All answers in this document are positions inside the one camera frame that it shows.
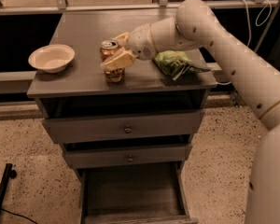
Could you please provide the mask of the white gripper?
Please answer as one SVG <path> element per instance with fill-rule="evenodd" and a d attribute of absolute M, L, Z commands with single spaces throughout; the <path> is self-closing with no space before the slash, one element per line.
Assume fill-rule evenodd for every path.
<path fill-rule="evenodd" d="M 157 55 L 151 24 L 140 25 L 130 33 L 117 35 L 114 40 L 121 48 L 101 62 L 101 67 L 106 71 L 131 66 L 136 57 L 145 61 L 152 60 Z"/>

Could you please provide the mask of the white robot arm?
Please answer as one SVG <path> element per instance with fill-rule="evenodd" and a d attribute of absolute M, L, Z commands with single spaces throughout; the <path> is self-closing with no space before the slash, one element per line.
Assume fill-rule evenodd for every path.
<path fill-rule="evenodd" d="M 204 47 L 268 129 L 251 170 L 245 224 L 280 224 L 280 72 L 230 34 L 202 0 L 186 0 L 173 18 L 144 24 L 115 38 L 120 49 L 104 70 L 150 60 L 156 53 Z"/>

